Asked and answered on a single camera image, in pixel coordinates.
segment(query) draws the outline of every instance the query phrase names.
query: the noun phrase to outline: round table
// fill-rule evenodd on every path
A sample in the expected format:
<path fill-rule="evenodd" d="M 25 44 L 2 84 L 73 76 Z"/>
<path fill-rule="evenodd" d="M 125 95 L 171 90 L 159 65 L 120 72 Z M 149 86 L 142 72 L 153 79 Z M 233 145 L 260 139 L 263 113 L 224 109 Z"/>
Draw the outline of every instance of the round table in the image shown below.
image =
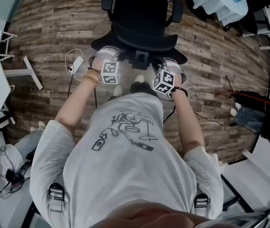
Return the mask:
<path fill-rule="evenodd" d="M 243 18 L 248 12 L 246 0 L 234 2 L 233 0 L 193 0 L 196 9 L 202 6 L 207 14 L 216 13 L 224 26 Z"/>

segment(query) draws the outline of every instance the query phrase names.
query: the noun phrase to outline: jeans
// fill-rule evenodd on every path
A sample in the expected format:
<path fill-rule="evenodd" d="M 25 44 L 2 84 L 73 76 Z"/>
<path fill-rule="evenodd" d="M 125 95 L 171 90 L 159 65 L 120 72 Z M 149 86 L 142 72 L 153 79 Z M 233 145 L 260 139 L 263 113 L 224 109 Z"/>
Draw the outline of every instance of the jeans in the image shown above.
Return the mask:
<path fill-rule="evenodd" d="M 238 125 L 247 127 L 256 133 L 260 133 L 263 123 L 266 120 L 266 114 L 242 106 L 235 118 Z"/>
<path fill-rule="evenodd" d="M 157 96 L 157 93 L 150 87 L 150 85 L 147 82 L 134 82 L 130 86 L 130 93 L 135 94 L 135 93 L 147 93 L 153 96 Z M 117 98 L 117 96 L 111 96 L 108 101 L 113 100 Z"/>
<path fill-rule="evenodd" d="M 43 131 L 44 127 L 39 127 L 36 131 L 26 135 L 15 144 L 15 147 L 20 152 L 24 160 L 26 159 L 26 156 L 37 147 Z"/>

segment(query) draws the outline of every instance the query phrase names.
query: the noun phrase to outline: forearm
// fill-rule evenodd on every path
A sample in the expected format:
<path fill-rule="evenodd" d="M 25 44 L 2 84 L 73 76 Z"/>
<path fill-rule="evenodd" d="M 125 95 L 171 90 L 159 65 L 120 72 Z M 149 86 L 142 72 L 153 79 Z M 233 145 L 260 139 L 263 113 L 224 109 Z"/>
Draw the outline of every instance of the forearm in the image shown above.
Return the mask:
<path fill-rule="evenodd" d="M 84 79 L 63 104 L 55 121 L 65 126 L 72 134 L 74 134 L 81 120 L 87 100 L 94 88 L 95 84 L 93 82 Z"/>
<path fill-rule="evenodd" d="M 173 100 L 176 106 L 178 127 L 184 154 L 197 146 L 205 146 L 202 129 L 186 94 L 181 90 L 176 90 L 173 93 Z"/>

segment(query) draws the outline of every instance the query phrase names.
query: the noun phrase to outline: white cube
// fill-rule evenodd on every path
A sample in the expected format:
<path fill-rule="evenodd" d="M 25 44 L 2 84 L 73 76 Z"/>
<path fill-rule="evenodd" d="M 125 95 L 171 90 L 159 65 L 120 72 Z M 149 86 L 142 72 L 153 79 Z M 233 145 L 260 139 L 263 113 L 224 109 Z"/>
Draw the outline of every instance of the white cube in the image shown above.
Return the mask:
<path fill-rule="evenodd" d="M 153 88 L 155 91 L 167 94 L 174 88 L 175 73 L 162 69 L 154 79 Z"/>
<path fill-rule="evenodd" d="M 118 84 L 120 79 L 119 62 L 104 60 L 101 71 L 102 82 L 105 84 Z"/>

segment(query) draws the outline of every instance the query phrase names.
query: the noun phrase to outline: white power strip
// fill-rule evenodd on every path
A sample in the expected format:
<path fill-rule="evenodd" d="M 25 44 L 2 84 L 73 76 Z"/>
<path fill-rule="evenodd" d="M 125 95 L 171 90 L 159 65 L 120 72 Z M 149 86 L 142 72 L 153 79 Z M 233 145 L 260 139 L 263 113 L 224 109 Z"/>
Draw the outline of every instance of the white power strip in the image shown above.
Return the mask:
<path fill-rule="evenodd" d="M 83 63 L 84 59 L 82 57 L 77 57 L 73 64 L 68 69 L 69 72 L 74 75 L 77 70 L 80 68 L 81 64 Z"/>

